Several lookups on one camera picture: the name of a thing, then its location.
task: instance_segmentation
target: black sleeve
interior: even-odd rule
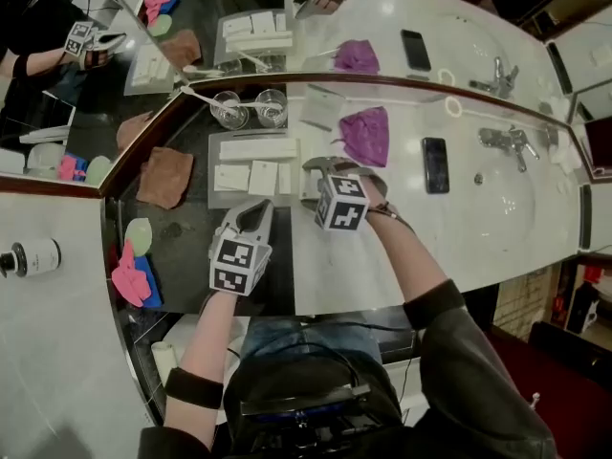
[[[193,435],[169,426],[145,428],[141,434],[139,459],[182,459],[210,457],[207,447]]]
[[[404,306],[426,327],[421,381],[431,410],[416,429],[444,430],[466,448],[499,457],[556,457],[550,430],[516,390],[454,283],[419,299]]]

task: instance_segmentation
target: brown towel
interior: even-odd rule
[[[191,29],[178,31],[160,45],[166,59],[179,70],[202,57],[200,43]]]
[[[117,130],[117,148],[120,153],[142,132],[151,114],[153,114],[152,111],[145,112],[121,123]]]
[[[136,199],[164,209],[174,208],[187,188],[192,167],[193,155],[170,148],[153,148],[149,161],[142,164]]]

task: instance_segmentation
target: faucet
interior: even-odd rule
[[[514,81],[519,72],[518,66],[514,66],[510,74],[504,76],[504,64],[501,61],[501,57],[496,56],[494,64],[495,72],[492,82],[483,83],[482,81],[470,80],[470,87],[488,92],[499,98],[509,98],[510,93],[514,89]]]
[[[525,131],[516,129],[514,126],[511,126],[510,131],[498,131],[483,127],[478,131],[478,140],[483,146],[488,148],[499,148],[506,153],[514,153],[518,162],[519,172],[527,170],[527,165],[523,158],[523,149],[527,148],[534,155],[534,158],[539,160],[539,155],[529,143]]]

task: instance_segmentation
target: glass cup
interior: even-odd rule
[[[278,90],[264,90],[257,96],[255,102],[275,103],[282,107],[281,110],[272,107],[257,107],[257,118],[264,127],[280,127],[287,120],[287,98]]]
[[[230,100],[235,100],[240,103],[240,98],[229,90],[226,92],[219,92],[216,96],[214,96],[214,99],[223,104]],[[223,127],[229,129],[230,131],[235,131],[247,123],[247,120],[249,120],[249,111],[245,107],[232,107],[232,109],[236,112],[235,115],[220,107],[211,105],[210,113]]]
[[[285,56],[275,54],[272,51],[266,51],[261,55],[257,55],[257,59],[268,65],[268,68],[262,68],[255,65],[257,73],[282,73],[285,71]]]
[[[230,61],[224,61],[219,63],[215,68],[223,72],[224,77],[231,77],[233,75],[242,75],[242,61],[240,59],[231,59]]]

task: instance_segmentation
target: blue sponge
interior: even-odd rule
[[[169,2],[162,4],[160,7],[160,13],[170,13],[178,1],[179,0],[170,0]]]
[[[155,277],[151,272],[151,267],[149,266],[149,261],[146,259],[146,255],[134,257],[134,268],[146,273],[146,281],[151,288],[151,295],[142,302],[142,306],[145,308],[161,308],[162,299],[160,298],[160,292],[157,289]]]

